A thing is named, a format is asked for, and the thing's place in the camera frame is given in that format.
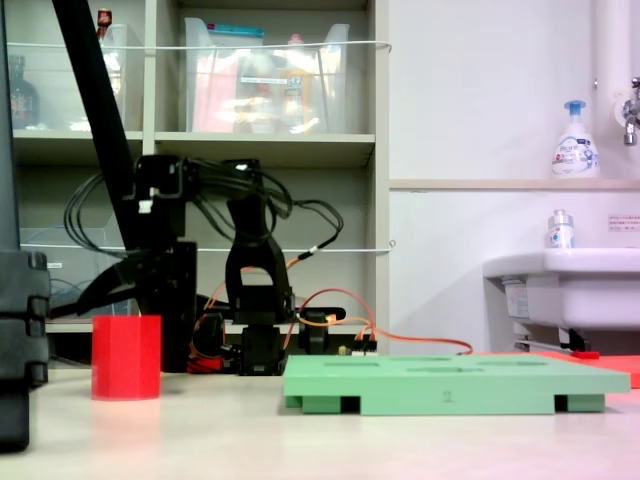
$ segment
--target red cylinder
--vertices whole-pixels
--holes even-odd
[[[162,320],[157,315],[94,317],[92,398],[158,398],[161,332]]]

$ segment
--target green tray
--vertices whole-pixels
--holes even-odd
[[[289,357],[287,407],[362,415],[602,412],[626,393],[626,373],[550,358],[499,356]]]

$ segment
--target water tap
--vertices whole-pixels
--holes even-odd
[[[636,125],[640,125],[638,115],[640,114],[640,77],[633,77],[631,85],[635,91],[636,98],[627,100],[624,104],[624,144],[633,146],[638,143],[638,135],[636,134]]]

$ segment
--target sink basin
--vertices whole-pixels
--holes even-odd
[[[640,249],[548,249],[483,265],[505,287],[509,315],[559,328],[640,330]]]

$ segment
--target plastic storage bin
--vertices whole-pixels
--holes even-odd
[[[91,241],[100,247],[112,244],[102,228],[85,228]],[[23,250],[42,252],[47,256],[51,276],[51,304],[73,301],[101,272],[117,259],[102,253],[78,248],[63,227],[21,228],[20,243]],[[93,315],[126,315],[129,302],[120,302],[95,309],[83,317]]]
[[[144,53],[119,47],[139,46],[140,40],[127,25],[112,25],[104,39],[103,56],[126,130],[142,129],[142,89]],[[69,56],[62,48],[9,46],[11,58],[23,58],[24,82],[37,97],[36,109],[28,122],[15,128],[89,131],[90,126],[78,92]],[[20,80],[10,74],[12,92]],[[12,95],[12,109],[20,109]]]
[[[187,46],[213,47],[202,20],[185,24]],[[334,25],[326,43],[348,31]],[[346,133],[346,55],[345,45],[187,50],[187,131]]]

